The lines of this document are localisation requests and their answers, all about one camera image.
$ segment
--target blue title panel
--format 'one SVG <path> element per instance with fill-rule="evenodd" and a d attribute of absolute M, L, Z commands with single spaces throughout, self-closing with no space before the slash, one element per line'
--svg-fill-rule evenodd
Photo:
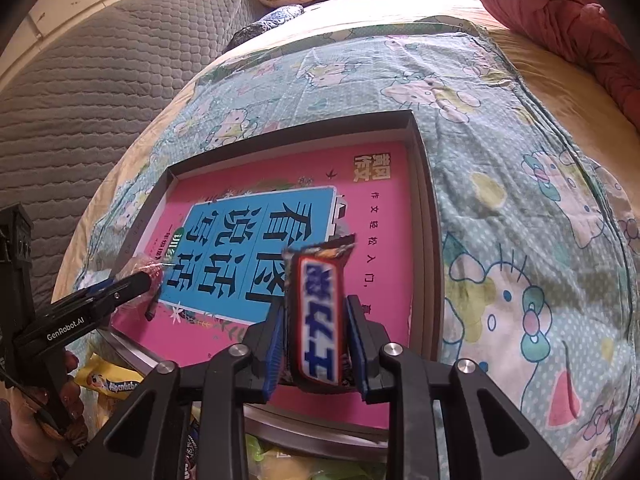
<path fill-rule="evenodd" d="M 193 206 L 164 272 L 160 300 L 245 322 L 284 296 L 282 250 L 324 242 L 333 186 L 275 191 Z"/>

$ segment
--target snack package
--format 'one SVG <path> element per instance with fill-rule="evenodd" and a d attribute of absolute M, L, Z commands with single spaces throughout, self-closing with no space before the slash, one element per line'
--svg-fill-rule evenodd
<path fill-rule="evenodd" d="M 385 465 L 297 456 L 277 447 L 262 456 L 260 480 L 383 480 Z"/>
<path fill-rule="evenodd" d="M 184 457 L 184 480 L 197 480 L 198 473 L 198 441 L 200 439 L 200 408 L 191 408 L 191 421 L 187 430 L 187 450 Z M 262 447 L 257 438 L 250 434 L 244 435 L 246 444 L 246 462 L 249 478 L 260 479 L 259 463 L 262 460 Z"/>
<path fill-rule="evenodd" d="M 160 287 L 162 285 L 162 263 L 156 262 L 146 254 L 138 254 L 132 257 L 122 270 L 116 274 L 116 279 L 121 280 L 136 272 L 140 272 L 140 270 L 146 272 L 151 278 L 151 287 L 144 294 L 140 294 L 133 298 L 133 300 L 127 301 L 127 303 L 119 306 L 118 310 L 139 309 L 141 313 L 144 312 L 146 319 L 151 321 L 151 319 L 153 319 L 154 306 L 158 301 Z"/>
<path fill-rule="evenodd" d="M 283 252 L 287 366 L 292 382 L 303 391 L 343 393 L 353 386 L 343 283 L 354 243 L 355 236 L 350 235 Z"/>
<path fill-rule="evenodd" d="M 113 415 L 113 412 L 116 410 L 119 402 L 119 399 L 107 397 L 104 393 L 98 394 L 98 399 L 95 402 L 94 409 L 97 431 L 100 431 L 107 423 L 107 420 L 111 418 L 111 415 Z"/>
<path fill-rule="evenodd" d="M 116 366 L 93 354 L 87 364 L 78 370 L 76 384 L 115 399 L 126 399 L 142 382 L 142 375 Z"/>

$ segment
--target gray quilted mattress pad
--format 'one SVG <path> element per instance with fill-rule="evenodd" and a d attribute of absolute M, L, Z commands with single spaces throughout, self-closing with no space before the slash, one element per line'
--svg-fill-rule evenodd
<path fill-rule="evenodd" d="M 71 29 L 0 93 L 0 207 L 34 222 L 31 286 L 49 303 L 101 181 L 178 91 L 267 13 L 257 0 L 121 0 Z"/>

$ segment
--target quilted blanket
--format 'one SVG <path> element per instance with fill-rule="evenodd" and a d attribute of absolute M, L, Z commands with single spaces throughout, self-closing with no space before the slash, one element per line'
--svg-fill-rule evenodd
<path fill-rule="evenodd" d="M 442 221 L 443 361 L 478 362 L 576 478 L 602 478 L 639 402 L 628 199 L 484 32 L 422 21 L 321 34 L 201 76 L 96 223 L 76 286 L 108 272 L 167 165 L 294 124 L 409 108 Z"/>
<path fill-rule="evenodd" d="M 78 219 L 127 148 L 233 34 L 257 0 L 122 0 L 27 65 L 0 94 L 0 207 L 34 221 L 31 285 L 49 303 Z"/>

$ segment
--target floral bedsheet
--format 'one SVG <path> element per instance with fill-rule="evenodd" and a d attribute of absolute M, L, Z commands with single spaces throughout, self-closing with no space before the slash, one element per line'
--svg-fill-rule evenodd
<path fill-rule="evenodd" d="M 443 361 L 478 362 L 577 479 L 601 478 L 638 413 L 636 220 L 615 177 L 469 22 L 348 28 L 215 67 L 95 225 L 76 286 L 108 272 L 168 165 L 295 124 L 400 108 L 414 112 L 433 168 Z"/>

